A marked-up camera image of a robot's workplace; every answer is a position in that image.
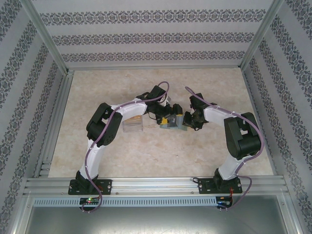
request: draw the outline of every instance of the aluminum rail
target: aluminum rail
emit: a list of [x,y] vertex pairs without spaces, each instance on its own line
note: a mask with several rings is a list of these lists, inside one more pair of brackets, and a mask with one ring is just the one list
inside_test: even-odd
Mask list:
[[[289,191],[282,175],[251,176],[253,185],[247,195],[288,195]],[[73,178],[29,178],[23,196],[60,197],[68,195],[69,182]],[[193,177],[147,177],[109,178],[112,182],[111,195],[114,196],[208,196],[199,194]],[[241,179],[243,191],[249,185],[248,179]],[[210,194],[226,196],[228,194]]]

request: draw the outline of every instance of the floor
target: floor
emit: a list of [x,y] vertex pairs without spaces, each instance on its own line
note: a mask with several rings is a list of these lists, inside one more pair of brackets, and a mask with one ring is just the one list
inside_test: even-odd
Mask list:
[[[85,127],[101,103],[125,103],[163,80],[170,83],[171,104],[179,103],[183,111],[190,110],[190,94],[184,89],[189,86],[223,108],[253,113],[239,68],[76,71],[49,177],[75,177],[87,151]],[[120,128],[106,148],[99,176],[212,176],[227,154],[224,129],[214,123],[185,132],[160,129],[144,115],[143,132],[124,133]],[[272,175],[267,153],[249,161],[240,174]]]

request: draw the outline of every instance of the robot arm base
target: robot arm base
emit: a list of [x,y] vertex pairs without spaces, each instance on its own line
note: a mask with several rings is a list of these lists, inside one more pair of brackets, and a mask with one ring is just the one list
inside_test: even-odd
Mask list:
[[[102,195],[110,195],[112,190],[111,179],[92,179],[96,186],[101,190]],[[68,189],[69,195],[98,195],[98,191],[93,187],[88,179],[85,179],[80,171],[77,171],[76,178],[72,179]]]
[[193,178],[198,184],[199,194],[241,194],[243,192],[240,179],[235,177],[224,180],[216,169],[213,178]]

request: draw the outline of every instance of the decorative pattern stripe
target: decorative pattern stripe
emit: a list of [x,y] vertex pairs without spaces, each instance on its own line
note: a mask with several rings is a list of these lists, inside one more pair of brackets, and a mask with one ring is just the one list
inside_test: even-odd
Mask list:
[[2,211],[0,214],[0,233],[3,233],[3,234],[6,233],[6,229],[8,227],[9,220],[12,215],[14,204],[16,203],[16,199],[18,196],[20,184],[25,174],[25,170],[27,168],[29,157],[31,156],[32,147],[36,140],[37,132],[38,132],[38,129],[39,129],[39,126],[40,126],[40,123],[44,114],[46,104],[48,102],[49,95],[51,93],[51,89],[53,87],[53,83],[56,78],[57,71],[58,71],[58,66],[55,62],[53,62],[51,69],[49,71],[49,75],[47,77],[44,89],[40,96],[40,101],[37,105],[37,109],[34,114],[33,121],[30,124],[29,132],[27,134],[27,139],[25,140],[23,150],[20,153],[19,162],[14,171],[14,176],[12,177],[12,182],[10,184],[10,190],[8,191],[8,196],[4,200],[4,206],[2,207]]
[[7,131],[4,134],[4,139],[2,140],[0,146],[0,176],[3,174],[6,161],[11,154],[11,149],[20,130],[20,125],[24,119],[28,104],[36,87],[39,75],[42,71],[42,67],[46,61],[48,53],[49,51],[47,47],[45,46],[45,44],[43,44],[39,50],[33,68],[29,73],[23,91],[17,103],[17,107],[14,110],[14,114],[12,115],[9,126],[7,127]]
[[40,150],[39,150],[39,153],[38,153],[38,156],[37,156],[37,161],[36,161],[36,164],[35,164],[35,166],[34,166],[33,177],[35,177],[36,169],[37,169],[37,167],[38,167],[39,158],[40,158],[40,155],[41,155],[41,152],[42,152],[42,149],[43,149],[43,145],[44,145],[44,142],[45,142],[45,138],[46,138],[47,133],[48,133],[48,129],[49,129],[49,125],[50,125],[50,120],[51,120],[51,118],[52,118],[54,106],[55,106],[55,104],[56,104],[56,102],[57,102],[57,99],[58,99],[59,90],[60,90],[60,87],[61,87],[61,85],[62,85],[62,81],[63,81],[63,79],[65,79],[65,78],[66,78],[66,75],[63,75],[63,77],[62,77],[62,79],[60,80],[59,85],[58,85],[58,92],[57,92],[57,94],[56,94],[56,96],[55,96],[55,99],[54,99],[54,101],[53,101],[52,111],[51,111],[51,114],[50,114],[50,117],[49,117],[49,121],[48,121],[47,127],[46,127],[45,132],[44,132],[44,136],[43,136],[43,139],[42,139],[42,143],[41,143],[41,146],[40,146]]
[[109,23],[260,22],[266,11],[249,10],[156,10],[41,13],[46,26]]
[[[295,192],[295,196],[298,200],[298,205],[301,207],[302,215],[305,217],[305,221],[308,225],[308,230],[312,232],[312,207],[311,202],[308,201],[308,194],[304,191],[305,187],[302,185],[302,179],[300,177],[299,170],[296,164],[293,162],[292,153],[289,150],[289,146],[287,144],[287,140],[283,134],[283,130],[280,126],[279,119],[275,112],[275,108],[273,106],[272,100],[270,98],[267,87],[263,81],[262,74],[259,70],[259,67],[254,58],[249,63],[250,69],[253,73],[253,79],[255,80],[258,90],[260,92],[261,99],[263,101],[264,107],[267,112],[267,116],[270,120],[272,130],[274,132],[274,137],[277,142],[277,146],[279,147],[281,157],[284,160],[285,169],[290,178],[291,184],[293,186],[293,190]],[[246,79],[248,87],[251,91],[250,84],[248,79]]]
[[309,169],[312,170],[312,140],[307,134],[307,129],[303,126],[303,121],[301,121],[301,116],[296,109],[296,104],[293,102],[290,92],[281,72],[276,64],[274,56],[270,51],[265,39],[259,45],[259,50],[262,57],[267,65],[267,68],[272,76],[272,80],[275,84],[276,91],[281,98],[283,106],[285,108],[292,129],[294,130],[294,135],[298,139],[300,144],[300,149],[303,151],[303,156],[306,158],[306,163],[309,165]]
[[160,51],[62,54],[65,62],[242,59],[245,51]]
[[20,70],[30,45],[33,43],[37,31],[31,21],[27,24],[17,46],[6,64],[6,67],[0,77],[0,109],[5,102],[6,97],[11,89],[11,85]]
[[308,70],[305,61],[300,56],[297,47],[278,16],[274,18],[271,24],[271,30],[278,40],[279,45],[287,58],[288,64],[291,66],[292,72],[296,76],[299,85],[304,91],[304,95],[307,97],[307,100],[312,108],[311,72]]
[[255,102],[255,99],[254,99],[254,95],[253,95],[252,90],[250,89],[249,81],[248,81],[247,74],[246,74],[245,71],[243,72],[243,75],[244,75],[244,77],[245,77],[246,83],[248,84],[248,90],[250,91],[250,94],[251,94],[251,96],[252,96],[252,98],[253,98],[254,107],[255,107],[255,110],[256,110],[256,112],[257,112],[257,116],[258,116],[258,119],[259,119],[259,122],[260,122],[260,125],[261,125],[261,129],[260,129],[260,130],[262,130],[262,133],[263,133],[263,135],[264,135],[264,139],[265,139],[265,141],[266,141],[266,143],[267,143],[268,150],[269,150],[269,152],[270,152],[270,156],[271,156],[271,159],[272,159],[273,166],[274,166],[274,168],[275,168],[276,174],[279,175],[280,173],[278,172],[278,168],[277,168],[276,165],[275,165],[275,159],[274,159],[274,157],[273,157],[274,154],[272,153],[272,150],[271,150],[271,148],[270,148],[270,144],[269,144],[269,141],[268,141],[268,139],[267,139],[267,135],[266,135],[266,132],[265,132],[265,128],[264,128],[263,123],[262,123],[262,120],[261,120],[261,118],[260,118],[259,111],[258,111],[258,107],[256,106],[256,102]]
[[11,24],[20,12],[21,3],[19,0],[7,0],[0,10],[0,41],[3,40]]
[[57,46],[143,43],[251,42],[254,33],[138,33],[53,36]]
[[297,20],[306,30],[306,34],[312,40],[312,7],[307,0],[286,0],[287,5],[291,8]]

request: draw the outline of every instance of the wallpaper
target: wallpaper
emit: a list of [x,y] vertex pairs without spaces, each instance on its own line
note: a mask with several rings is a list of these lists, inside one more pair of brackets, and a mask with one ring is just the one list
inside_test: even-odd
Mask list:
[[244,71],[274,166],[312,233],[312,7],[285,1]]
[[272,0],[34,0],[67,66],[229,65]]
[[32,177],[62,81],[18,0],[0,0],[0,234]]

